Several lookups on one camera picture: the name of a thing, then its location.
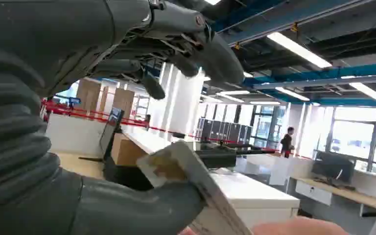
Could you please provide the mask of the person's hand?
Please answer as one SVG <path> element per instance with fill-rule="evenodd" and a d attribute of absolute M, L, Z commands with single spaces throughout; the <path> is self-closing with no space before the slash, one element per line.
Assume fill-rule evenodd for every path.
<path fill-rule="evenodd" d="M 348 235 L 335 223 L 303 216 L 254 226 L 254 235 Z"/>

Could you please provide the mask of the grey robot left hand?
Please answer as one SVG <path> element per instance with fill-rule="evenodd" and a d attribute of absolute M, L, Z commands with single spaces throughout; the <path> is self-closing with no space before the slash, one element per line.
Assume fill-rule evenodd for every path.
<path fill-rule="evenodd" d="M 165 0 L 0 0 L 0 235 L 176 235 L 203 210 L 196 186 L 149 191 L 65 170 L 50 153 L 41 99 L 106 69 L 135 71 L 159 53 L 184 75 L 201 67 L 240 84 L 243 68 L 203 15 Z"/>

